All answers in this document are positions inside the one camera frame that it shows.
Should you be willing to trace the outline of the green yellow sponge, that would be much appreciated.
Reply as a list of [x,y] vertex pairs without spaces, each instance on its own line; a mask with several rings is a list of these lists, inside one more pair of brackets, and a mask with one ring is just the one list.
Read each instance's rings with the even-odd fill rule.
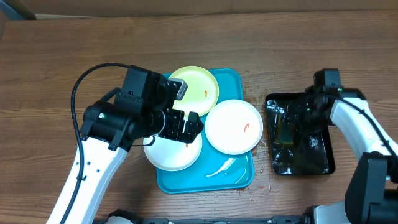
[[285,118],[283,114],[277,115],[275,139],[278,144],[292,145],[294,141],[294,124]]

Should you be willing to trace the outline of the yellow-green plate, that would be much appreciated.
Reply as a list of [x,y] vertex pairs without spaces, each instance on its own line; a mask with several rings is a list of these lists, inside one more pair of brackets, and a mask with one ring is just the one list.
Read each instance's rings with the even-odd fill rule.
[[170,78],[178,78],[188,85],[182,100],[174,101],[173,109],[196,112],[199,116],[206,115],[217,103],[219,86],[215,76],[207,69],[197,66],[186,66],[174,71]]

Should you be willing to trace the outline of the white plate with red stain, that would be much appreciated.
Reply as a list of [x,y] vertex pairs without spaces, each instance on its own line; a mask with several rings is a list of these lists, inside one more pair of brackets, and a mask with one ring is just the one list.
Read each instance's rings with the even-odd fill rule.
[[243,100],[226,100],[208,113],[205,135],[217,151],[240,155],[258,144],[263,127],[261,115],[253,105]]

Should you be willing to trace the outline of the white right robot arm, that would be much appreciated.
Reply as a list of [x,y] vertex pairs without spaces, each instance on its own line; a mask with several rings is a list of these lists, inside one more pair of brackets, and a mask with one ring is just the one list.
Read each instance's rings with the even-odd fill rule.
[[345,88],[340,72],[324,68],[315,72],[313,85],[287,109],[297,138],[305,139],[328,126],[336,126],[357,160],[344,200],[309,208],[305,223],[397,223],[397,143],[371,113],[363,93]]

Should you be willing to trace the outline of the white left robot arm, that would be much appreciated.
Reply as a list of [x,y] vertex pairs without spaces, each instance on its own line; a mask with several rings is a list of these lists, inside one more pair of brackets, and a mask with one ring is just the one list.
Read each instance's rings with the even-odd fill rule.
[[77,151],[69,176],[48,223],[92,223],[110,180],[125,160],[135,140],[157,138],[191,144],[203,131],[198,113],[185,114],[173,108],[182,100],[188,84],[135,65],[124,65],[122,87],[113,88],[83,114],[78,124],[75,98],[79,84],[91,72],[85,71],[71,93],[70,109]]

